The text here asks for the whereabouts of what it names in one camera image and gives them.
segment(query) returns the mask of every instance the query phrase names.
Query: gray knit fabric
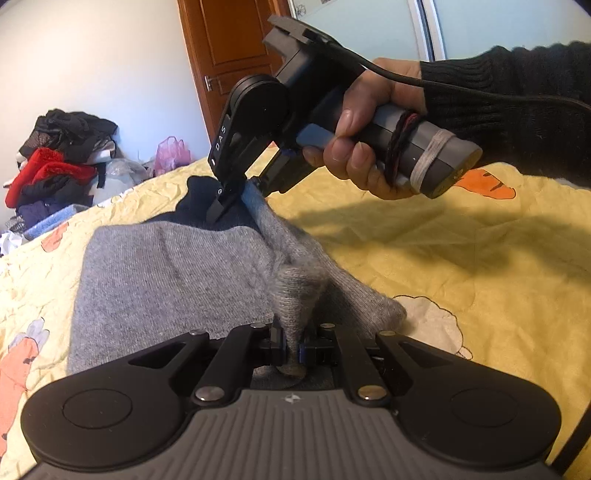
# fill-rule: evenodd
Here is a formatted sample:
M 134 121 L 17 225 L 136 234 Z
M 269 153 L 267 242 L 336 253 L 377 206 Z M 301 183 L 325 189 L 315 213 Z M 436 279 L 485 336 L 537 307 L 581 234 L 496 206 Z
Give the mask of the gray knit fabric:
M 262 369 L 257 377 L 266 379 L 265 387 L 282 388 L 306 373 L 295 352 L 310 322 L 348 325 L 362 336 L 400 325 L 402 305 L 340 269 L 312 237 L 280 219 L 254 186 L 246 185 L 242 200 L 261 233 L 170 222 L 97 229 L 74 304 L 69 372 L 190 329 L 219 338 L 276 315 L 290 364 L 282 368 L 285 375 Z

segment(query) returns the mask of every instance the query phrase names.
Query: finger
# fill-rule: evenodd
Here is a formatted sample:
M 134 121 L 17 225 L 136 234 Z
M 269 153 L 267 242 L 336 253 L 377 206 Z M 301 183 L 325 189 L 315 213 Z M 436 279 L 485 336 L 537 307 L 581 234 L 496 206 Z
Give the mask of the finger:
M 348 138 L 335 137 L 324 149 L 324 165 L 335 177 L 347 180 L 347 162 L 353 153 L 355 144 Z
M 322 150 L 316 147 L 304 147 L 301 150 L 306 161 L 313 167 L 319 168 L 324 166 L 322 159 Z
M 400 75 L 421 78 L 421 64 L 417 61 L 379 58 L 375 59 L 374 63 Z M 355 135 L 371 121 L 375 109 L 387 102 L 394 102 L 419 113 L 427 111 L 422 88 L 393 82 L 367 70 L 345 92 L 343 112 L 336 127 L 336 135 Z
M 347 162 L 347 174 L 361 190 L 367 190 L 369 171 L 374 165 L 374 151 L 368 144 L 359 142 L 355 145 L 351 158 Z
M 384 200 L 399 200 L 414 195 L 409 189 L 400 189 L 396 186 L 391 187 L 388 185 L 384 174 L 376 167 L 372 167 L 369 171 L 367 187 L 372 195 Z
M 374 72 L 363 72 L 345 92 L 335 134 L 350 137 L 359 132 L 374 117 L 376 107 L 388 101 L 392 86 Z

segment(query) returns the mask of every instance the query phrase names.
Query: pivot bolt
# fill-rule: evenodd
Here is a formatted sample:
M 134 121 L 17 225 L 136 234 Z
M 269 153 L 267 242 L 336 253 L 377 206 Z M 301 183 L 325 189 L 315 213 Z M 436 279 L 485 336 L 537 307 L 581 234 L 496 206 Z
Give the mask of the pivot bolt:
M 220 387 L 201 387 L 195 392 L 195 396 L 201 401 L 216 401 L 224 396 Z
M 388 392 L 386 392 L 386 389 L 380 385 L 364 385 L 357 390 L 357 395 L 364 400 L 381 400 L 388 395 Z

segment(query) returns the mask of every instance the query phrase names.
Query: plastic bag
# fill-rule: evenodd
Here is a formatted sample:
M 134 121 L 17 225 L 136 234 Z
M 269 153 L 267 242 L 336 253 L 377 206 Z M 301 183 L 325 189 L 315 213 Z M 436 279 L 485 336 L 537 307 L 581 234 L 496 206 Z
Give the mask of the plastic bag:
M 154 173 L 162 175 L 163 173 L 184 167 L 191 163 L 191 152 L 182 140 L 176 137 L 168 137 L 158 145 L 156 152 L 156 161 L 154 162 Z
M 27 240 L 19 233 L 5 232 L 0 235 L 0 254 L 8 255 L 13 250 L 16 250 Z
M 93 196 L 92 205 L 98 205 L 150 178 L 151 173 L 142 164 L 127 158 L 114 158 L 105 168 L 105 185 L 99 188 L 99 178 L 95 177 L 90 182 L 88 194 Z
M 127 158 L 114 158 L 107 163 L 105 174 L 111 177 L 123 177 L 129 175 L 135 185 L 139 185 L 143 181 L 149 179 L 150 174 L 146 171 L 141 163 Z

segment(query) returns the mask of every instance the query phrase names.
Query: dark blue fabric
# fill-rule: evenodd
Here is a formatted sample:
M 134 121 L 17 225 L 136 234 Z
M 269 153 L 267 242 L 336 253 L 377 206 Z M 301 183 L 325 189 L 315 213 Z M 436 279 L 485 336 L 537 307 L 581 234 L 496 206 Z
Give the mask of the dark blue fabric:
M 46 219 L 67 206 L 67 203 L 59 203 L 53 199 L 38 200 L 28 205 L 21 205 L 17 209 L 17 214 L 22 216 L 27 229 L 30 229 L 41 222 L 41 220 Z
M 161 213 L 146 222 L 172 222 L 194 226 L 203 230 L 222 231 L 234 226 L 258 227 L 241 201 L 237 201 L 214 225 L 206 220 L 207 209 L 216 198 L 220 183 L 211 177 L 189 177 L 187 194 L 177 203 L 173 212 Z

